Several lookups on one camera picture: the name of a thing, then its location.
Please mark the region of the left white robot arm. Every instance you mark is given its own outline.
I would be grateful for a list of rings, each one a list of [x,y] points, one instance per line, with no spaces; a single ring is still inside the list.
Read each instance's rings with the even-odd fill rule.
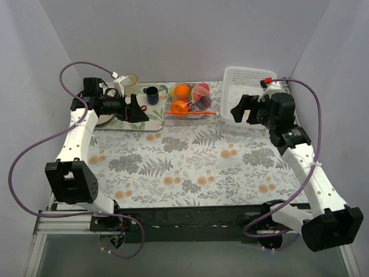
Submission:
[[[89,212],[105,213],[103,224],[111,231],[123,223],[115,212],[115,203],[99,191],[94,173],[87,165],[88,149],[99,116],[113,115],[120,121],[140,123],[149,117],[138,104],[136,94],[125,95],[130,83],[127,76],[113,81],[116,94],[106,94],[101,79],[86,78],[84,89],[70,107],[70,127],[63,147],[54,162],[46,164],[45,173],[58,202],[79,205]]]

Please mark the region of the clear zip top bag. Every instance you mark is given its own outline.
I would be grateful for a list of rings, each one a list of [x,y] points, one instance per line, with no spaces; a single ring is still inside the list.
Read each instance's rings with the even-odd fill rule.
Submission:
[[[175,88],[179,84],[186,84],[190,88],[190,94],[189,94],[188,98],[186,98],[186,99],[178,99],[176,97],[171,98],[171,95],[170,95],[171,89]],[[198,118],[201,118],[203,116],[218,115],[218,113],[215,112],[215,110],[213,108],[213,99],[212,99],[211,92],[210,92],[210,96],[203,97],[198,102],[194,102],[192,100],[191,90],[194,87],[198,86],[198,84],[200,84],[200,83],[174,83],[173,85],[171,85],[170,88],[169,88],[169,91],[168,91],[167,106],[166,106],[166,111],[164,113],[167,114],[167,115],[171,115],[171,116],[174,116],[174,117],[180,117],[180,118],[183,118],[183,119],[198,119]],[[189,105],[189,112],[187,114],[173,114],[170,111],[171,103],[176,101],[176,100],[184,100],[185,102],[187,102],[187,104]]]

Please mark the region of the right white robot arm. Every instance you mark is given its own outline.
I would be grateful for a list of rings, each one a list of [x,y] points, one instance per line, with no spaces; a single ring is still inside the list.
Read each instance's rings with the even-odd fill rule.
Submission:
[[[295,123],[295,101],[290,94],[275,93],[265,100],[243,95],[231,110],[235,122],[261,124],[269,131],[272,144],[300,182],[300,188],[288,200],[264,203],[265,212],[243,229],[246,236],[262,238],[249,230],[262,222],[267,229],[283,225],[302,236],[313,252],[349,245],[363,222],[360,208],[350,207],[337,193],[313,149],[306,131]]]

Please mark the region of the fake watermelon slice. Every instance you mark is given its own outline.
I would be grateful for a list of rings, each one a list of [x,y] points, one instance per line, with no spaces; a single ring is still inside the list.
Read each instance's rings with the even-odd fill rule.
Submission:
[[[191,90],[191,95],[192,100],[194,102],[198,102],[203,97],[210,96],[210,90],[198,85]]]

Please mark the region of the fake red apple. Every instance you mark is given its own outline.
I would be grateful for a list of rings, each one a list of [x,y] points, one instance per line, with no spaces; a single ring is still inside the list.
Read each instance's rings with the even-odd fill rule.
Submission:
[[[200,83],[200,84],[198,84],[200,87],[203,87],[203,88],[205,88],[205,89],[207,89],[207,90],[210,90],[210,86],[207,84],[207,83]]]

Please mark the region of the white plastic basket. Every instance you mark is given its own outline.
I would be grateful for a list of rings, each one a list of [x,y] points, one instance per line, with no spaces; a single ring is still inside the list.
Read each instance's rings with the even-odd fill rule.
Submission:
[[[236,123],[231,114],[231,109],[240,102],[243,95],[259,96],[263,92],[260,81],[268,77],[277,78],[277,75],[271,70],[240,66],[229,66],[225,69],[221,91],[220,115],[226,125],[238,128],[264,129],[262,125],[250,125],[246,122],[250,113],[249,110],[244,112],[242,122]]]

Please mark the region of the fake orange half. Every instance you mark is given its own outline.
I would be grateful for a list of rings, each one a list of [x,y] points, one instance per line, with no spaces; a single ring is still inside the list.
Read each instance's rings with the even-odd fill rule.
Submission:
[[[173,114],[187,114],[189,112],[189,105],[184,100],[176,100],[171,103],[170,111]]]

